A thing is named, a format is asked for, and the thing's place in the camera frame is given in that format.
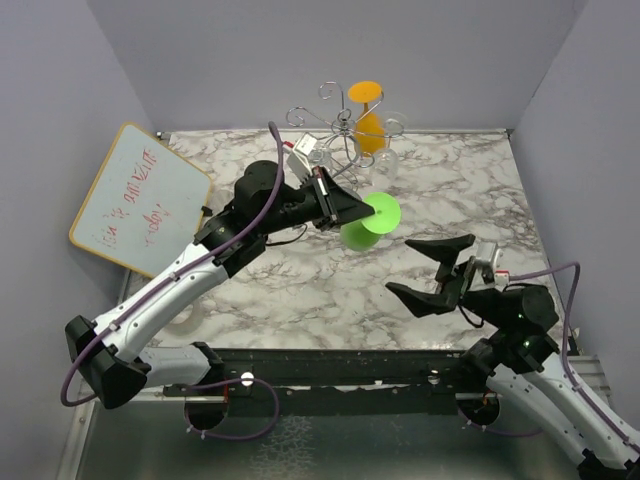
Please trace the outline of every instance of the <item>gray floor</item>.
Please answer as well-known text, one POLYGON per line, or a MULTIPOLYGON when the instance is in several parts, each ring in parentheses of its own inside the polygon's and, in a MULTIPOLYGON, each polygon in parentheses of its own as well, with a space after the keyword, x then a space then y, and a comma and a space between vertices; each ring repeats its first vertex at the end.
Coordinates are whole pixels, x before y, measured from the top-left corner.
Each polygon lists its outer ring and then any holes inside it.
MULTIPOLYGON (((545 435, 510 439, 465 428, 456 416, 282 418, 250 443, 187 435, 181 402, 132 402, 93 416, 82 480, 571 480, 575 467, 545 435)), ((259 429, 233 419, 227 429, 259 429)), ((532 428, 506 405, 500 426, 532 428)))

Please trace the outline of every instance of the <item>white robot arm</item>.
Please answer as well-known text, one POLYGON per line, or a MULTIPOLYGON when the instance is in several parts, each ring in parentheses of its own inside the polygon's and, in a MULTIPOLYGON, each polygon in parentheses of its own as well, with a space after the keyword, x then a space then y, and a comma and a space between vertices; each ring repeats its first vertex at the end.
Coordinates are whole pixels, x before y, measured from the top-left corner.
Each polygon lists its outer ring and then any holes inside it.
MULTIPOLYGON (((559 320, 548 289, 533 284, 496 289, 504 272, 496 270, 495 245, 480 246, 477 256, 456 265, 458 254, 474 240, 471 235, 444 241, 408 240, 407 245, 440 262, 437 293, 396 283, 387 288, 417 317, 459 307, 497 327, 489 339, 481 339, 461 356, 459 374, 470 385, 484 384, 511 399, 555 439, 578 465, 581 478, 640 479, 640 433, 580 378, 567 360, 566 345, 560 354, 547 334, 559 320)), ((565 323, 565 344, 567 329, 565 323)))
POLYGON ((342 190, 322 167, 310 169, 303 159, 292 169, 301 186, 284 183, 284 153, 278 143, 278 164, 257 161, 235 183, 234 198, 195 235, 180 256, 123 304, 94 320, 77 316, 66 328, 73 361, 61 401, 74 406, 67 391, 80 371, 105 408, 116 408, 142 388, 201 382, 215 371, 219 359, 205 344, 180 349, 146 349, 153 336, 204 292, 233 277, 265 251, 268 235, 312 222, 329 230, 373 215, 370 205, 342 190))

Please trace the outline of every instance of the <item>green plastic cup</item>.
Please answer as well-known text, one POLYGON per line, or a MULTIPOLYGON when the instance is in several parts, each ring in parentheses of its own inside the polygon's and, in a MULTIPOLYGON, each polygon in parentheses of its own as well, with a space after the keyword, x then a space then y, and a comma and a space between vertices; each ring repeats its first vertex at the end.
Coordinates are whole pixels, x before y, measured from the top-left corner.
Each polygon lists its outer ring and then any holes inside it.
POLYGON ((393 232, 402 218, 398 201, 388 193, 371 193, 364 202, 371 205, 375 213, 340 228, 342 243, 356 252, 373 247, 382 235, 393 232))

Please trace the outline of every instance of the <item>cable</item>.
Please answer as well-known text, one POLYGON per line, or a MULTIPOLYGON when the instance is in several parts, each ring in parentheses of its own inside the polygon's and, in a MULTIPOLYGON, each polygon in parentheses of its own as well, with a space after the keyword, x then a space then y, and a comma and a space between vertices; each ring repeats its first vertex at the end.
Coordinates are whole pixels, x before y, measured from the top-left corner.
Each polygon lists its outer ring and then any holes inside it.
POLYGON ((458 305, 458 310, 460 310, 460 313, 462 314, 462 316, 464 317, 464 319, 467 321, 467 323, 469 323, 473 328, 482 328, 484 327, 484 318, 480 319, 480 323, 473 323, 473 321, 469 318, 469 316, 467 315, 467 312, 464 311, 464 309, 462 308, 461 305, 458 305))
POLYGON ((571 289, 569 290, 569 297, 567 298, 567 306, 564 314, 564 324, 562 327, 562 348, 560 350, 560 359, 562 362, 562 368, 564 369, 567 378, 571 382, 574 390, 578 392, 578 394, 582 397, 582 399, 591 407, 591 409, 602 419, 607 426, 613 430, 618 437, 625 442, 626 445, 629 445, 636 453, 640 454, 640 445, 636 445, 630 441, 630 438, 618 427, 616 422, 611 420, 607 413, 602 410, 596 402, 582 389, 582 385, 573 375, 571 371, 571 365, 569 364, 568 352, 569 352, 569 317, 571 315, 571 307, 573 306, 573 299, 576 294, 576 289, 578 288, 578 281, 580 280, 580 263, 578 262, 570 262, 564 265, 560 265, 559 267, 549 268, 546 270, 541 270, 539 272, 527 273, 525 275, 514 275, 511 277, 511 280, 523 281, 530 280, 532 278, 538 278, 545 275, 551 275, 552 273, 559 272, 561 270, 565 270, 567 268, 573 267, 575 269, 575 273, 573 275, 573 282, 571 284, 571 289))
POLYGON ((466 422, 467 425, 471 425, 478 430, 482 430, 483 432, 492 433, 494 435, 498 435, 500 437, 509 437, 509 438, 529 438, 535 437, 536 435, 540 435, 542 433, 542 429, 538 428, 536 430, 532 430, 531 432, 524 433, 514 433, 514 432, 505 432, 503 430, 497 430, 495 428, 488 427, 486 425, 478 425, 477 423, 472 422, 467 418, 467 416, 458 408, 458 415, 460 415, 466 422))
POLYGON ((269 393, 273 397, 273 416, 271 417, 271 420, 269 420, 269 423, 267 423, 267 425, 265 425, 264 428, 260 429, 256 433, 251 433, 249 435, 225 435, 223 433, 214 433, 209 430, 198 430, 191 424, 191 420, 189 419, 189 413, 187 412, 187 408, 185 405, 184 419, 187 422, 187 425, 189 425, 189 428, 187 428, 187 433, 191 431, 199 433, 203 440, 204 440, 204 437, 209 437, 209 438, 217 438, 219 440, 245 442, 249 440, 257 440, 258 438, 265 436, 271 430, 273 430, 273 428, 276 426, 276 423, 278 422, 278 417, 280 416, 280 400, 278 400, 278 394, 275 388, 273 388, 264 380, 260 380, 259 378, 252 378, 251 380, 247 380, 243 378, 233 378, 231 380, 224 380, 222 382, 210 383, 208 385, 193 385, 193 386, 187 387, 187 390, 194 390, 194 391, 207 390, 209 388, 220 388, 220 387, 225 387, 227 385, 234 385, 236 383, 249 382, 249 381, 262 385, 267 390, 269 390, 269 393))
MULTIPOLYGON (((205 261, 209 260, 212 257, 215 257, 221 252, 225 251, 234 243, 238 242, 239 240, 242 240, 247 234, 249 234, 249 232, 251 232, 251 230, 253 230, 258 225, 258 223, 260 223, 260 221, 264 218, 264 216, 267 214, 267 212, 273 205, 273 202, 275 201, 276 196, 278 195, 278 190, 280 190, 280 185, 282 184, 282 181, 284 179, 284 148, 282 144, 282 139, 280 138, 280 132, 278 132, 278 127, 274 122, 269 122, 269 131, 271 132, 271 135, 276 141, 276 145, 278 147, 278 170, 276 173, 275 184, 273 186, 273 189, 271 190, 271 193, 269 194, 269 198, 267 198, 267 201, 262 207, 262 210, 260 210, 260 213, 258 213, 258 215, 256 215, 256 217, 235 237, 231 238, 230 240, 223 243, 219 247, 214 248, 212 251, 206 253, 205 255, 202 255, 200 258, 193 260, 192 262, 188 263, 184 267, 173 272, 175 275, 174 278, 178 278, 178 279, 182 278, 185 273, 189 272, 194 267, 200 265, 201 263, 204 263, 205 261)), ((173 278, 167 277, 164 280, 162 280, 160 283, 158 283, 155 287, 151 288, 146 294, 144 294, 133 305, 131 305, 131 307, 128 310, 124 311, 119 317, 113 320, 109 324, 109 327, 105 328, 102 332, 96 335, 93 338, 93 340, 91 340, 87 344, 87 346, 82 349, 82 351, 78 354, 78 357, 71 364, 71 368, 69 369, 69 372, 67 372, 67 375, 65 376, 64 381, 62 382, 62 388, 60 390, 60 402, 62 403, 62 405, 64 405, 65 407, 76 407, 78 405, 82 405, 83 403, 87 403, 93 400, 94 398, 96 398, 97 395, 92 394, 78 400, 69 400, 68 398, 69 385, 71 385, 71 380, 73 379, 73 376, 75 375, 75 373, 78 371, 78 368, 80 368, 80 365, 82 364, 82 362, 84 362, 84 360, 89 356, 89 354, 93 351, 93 349, 100 342, 102 342, 102 340, 104 340, 104 338, 107 335, 109 335, 109 333, 111 333, 114 330, 117 330, 118 327, 127 318, 129 318, 132 313, 137 311, 141 306, 143 306, 149 299, 151 299, 154 295, 156 295, 160 290, 162 290, 164 287, 166 287, 168 284, 174 281, 175 280, 173 280, 173 278)))
POLYGON ((502 289, 502 291, 506 292, 511 287, 539 287, 539 286, 540 286, 540 284, 538 284, 538 283, 516 282, 516 283, 510 283, 509 285, 506 285, 502 289))
POLYGON ((300 235, 298 235, 296 238, 294 238, 293 240, 285 240, 283 242, 273 242, 273 243, 267 243, 267 247, 281 247, 282 245, 289 245, 290 243, 293 242, 297 242, 298 240, 300 240, 302 238, 302 235, 304 235, 305 233, 307 233, 307 230, 309 229, 309 225, 307 225, 306 223, 303 225, 303 230, 300 233, 300 235))

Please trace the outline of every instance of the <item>whiteboard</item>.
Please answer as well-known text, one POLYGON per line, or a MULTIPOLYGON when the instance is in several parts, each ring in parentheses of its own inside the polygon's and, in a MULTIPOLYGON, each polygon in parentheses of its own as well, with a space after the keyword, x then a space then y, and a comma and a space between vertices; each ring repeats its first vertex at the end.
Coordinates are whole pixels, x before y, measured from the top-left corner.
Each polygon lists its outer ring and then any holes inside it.
POLYGON ((69 231, 71 242, 148 277, 193 241, 209 176, 140 127, 120 128, 69 231))

